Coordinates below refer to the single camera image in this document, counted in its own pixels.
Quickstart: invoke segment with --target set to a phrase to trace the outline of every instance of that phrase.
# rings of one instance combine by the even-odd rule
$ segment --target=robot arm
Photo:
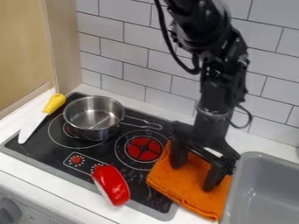
[[[179,168],[189,152],[212,164],[204,189],[210,191],[225,175],[233,174],[240,155],[226,142],[235,107],[244,102],[246,73],[249,65],[247,45],[232,27],[230,13],[222,0],[164,0],[173,17],[170,36],[178,47],[192,54],[194,68],[187,67],[175,54],[164,23],[159,0],[155,0],[161,30],[174,60],[190,74],[201,74],[201,99],[191,129],[173,123],[171,164]],[[248,124],[252,121],[249,115]],[[220,152],[221,158],[205,150]]]

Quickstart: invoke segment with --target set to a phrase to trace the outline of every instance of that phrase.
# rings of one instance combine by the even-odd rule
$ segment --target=black stovetop
[[[70,95],[66,105],[83,96]],[[156,131],[121,125],[119,133],[107,141],[84,142],[73,137],[67,128],[62,116],[66,105],[47,117],[25,144],[19,145],[16,135],[4,147],[92,185],[90,175],[96,165],[114,165],[129,184],[134,201],[129,203],[130,207],[161,220],[171,218],[167,216],[174,215],[173,202],[145,183],[168,141],[170,123],[126,108],[126,116],[159,123],[163,129]],[[132,120],[128,123],[138,124]]]

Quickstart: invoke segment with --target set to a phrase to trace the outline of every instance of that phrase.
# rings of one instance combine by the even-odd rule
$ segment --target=pot handle
[[[136,124],[132,124],[132,123],[121,122],[121,124],[123,124],[123,125],[137,127],[137,128],[141,128],[141,129],[152,129],[152,130],[162,130],[163,129],[163,126],[161,124],[158,124],[158,123],[148,122],[146,120],[136,118],[136,117],[133,117],[133,116],[129,116],[129,115],[126,115],[125,117],[127,117],[128,119],[132,119],[132,120],[142,122],[142,123],[144,123],[144,125],[136,125]]]

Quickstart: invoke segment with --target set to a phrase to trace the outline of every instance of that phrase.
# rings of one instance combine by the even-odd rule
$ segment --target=metal pot
[[[105,96],[88,96],[72,101],[66,106],[63,116],[72,134],[87,141],[103,141],[110,138],[118,132],[120,124],[141,129],[163,128],[160,124],[125,116],[124,107],[118,101]],[[144,125],[122,122],[125,117]]]

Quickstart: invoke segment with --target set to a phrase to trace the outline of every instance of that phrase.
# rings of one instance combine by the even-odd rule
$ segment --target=gray sink
[[[259,152],[242,155],[220,224],[298,224],[299,164]]]

